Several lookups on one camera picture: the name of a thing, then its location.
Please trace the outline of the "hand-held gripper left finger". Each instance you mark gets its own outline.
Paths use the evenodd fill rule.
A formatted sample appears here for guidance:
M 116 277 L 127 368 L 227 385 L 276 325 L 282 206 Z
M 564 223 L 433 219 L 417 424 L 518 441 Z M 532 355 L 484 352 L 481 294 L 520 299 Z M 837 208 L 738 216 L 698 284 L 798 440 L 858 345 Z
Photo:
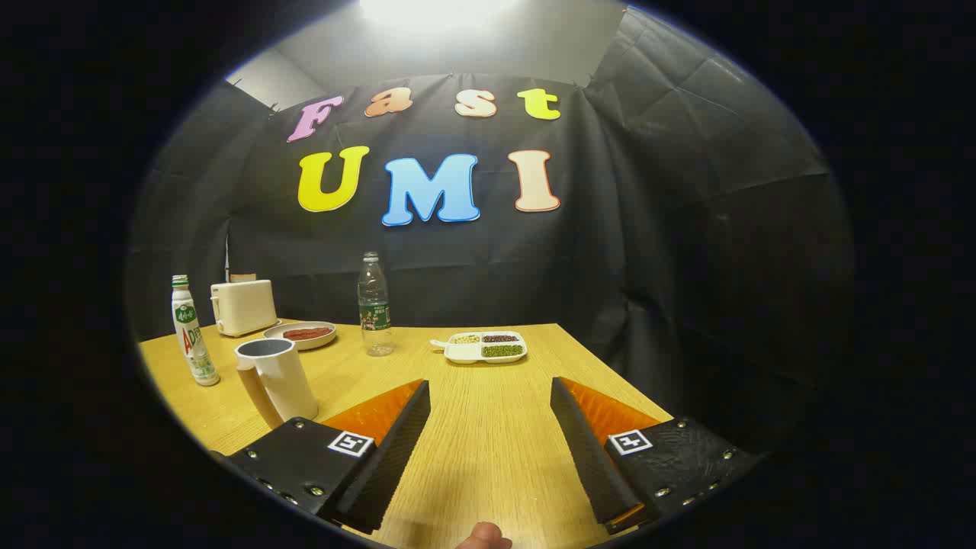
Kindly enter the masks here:
M 429 382 L 417 379 L 322 422 L 295 416 L 213 457 L 288 505 L 369 535 L 381 527 L 429 414 Z

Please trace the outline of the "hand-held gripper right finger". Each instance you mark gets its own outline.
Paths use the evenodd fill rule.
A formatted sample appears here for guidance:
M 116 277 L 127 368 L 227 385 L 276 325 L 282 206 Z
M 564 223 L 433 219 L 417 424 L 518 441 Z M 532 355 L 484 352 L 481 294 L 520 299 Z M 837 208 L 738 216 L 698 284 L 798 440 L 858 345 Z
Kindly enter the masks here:
M 686 416 L 656 420 L 565 377 L 551 410 L 596 521 L 610 535 L 661 525 L 716 496 L 761 461 Z

